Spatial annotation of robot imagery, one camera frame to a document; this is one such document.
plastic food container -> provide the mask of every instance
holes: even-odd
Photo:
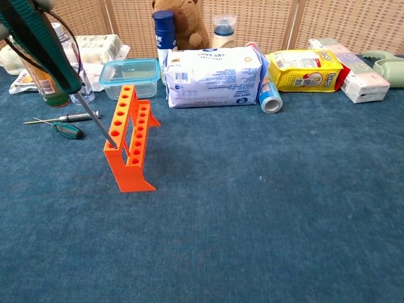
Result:
[[[99,83],[112,100],[118,100],[123,85],[135,85],[138,98],[151,98],[157,93],[159,78],[156,59],[130,59],[106,63]]]

yellow package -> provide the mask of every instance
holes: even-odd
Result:
[[[280,50],[267,59],[276,87],[284,92],[334,92],[347,76],[329,50]]]

bottle cap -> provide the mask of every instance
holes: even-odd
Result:
[[[156,32],[172,32],[175,30],[174,13],[172,11],[156,11],[152,14]]]
[[[53,29],[54,29],[55,32],[56,32],[57,37],[58,37],[58,38],[63,37],[63,35],[64,35],[64,30],[63,30],[62,25],[61,25],[60,23],[57,23],[57,22],[52,22],[51,24],[52,24]]]
[[[237,16],[221,15],[213,18],[213,26],[215,27],[215,35],[231,36],[234,34],[235,21]]]

orange test tube rack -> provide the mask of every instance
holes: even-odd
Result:
[[[133,123],[133,132],[128,147],[125,137],[129,118]],[[104,146],[104,154],[123,193],[156,190],[143,177],[147,134],[150,126],[160,126],[152,114],[150,101],[138,100],[134,85],[124,85],[109,129],[109,134],[117,147],[114,148],[108,141]],[[128,156],[126,163],[122,157],[122,149]]]

teddy bear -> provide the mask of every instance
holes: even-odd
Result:
[[[179,51],[208,49],[208,32],[197,7],[198,0],[153,0],[154,11],[169,10],[174,13],[175,34]]]

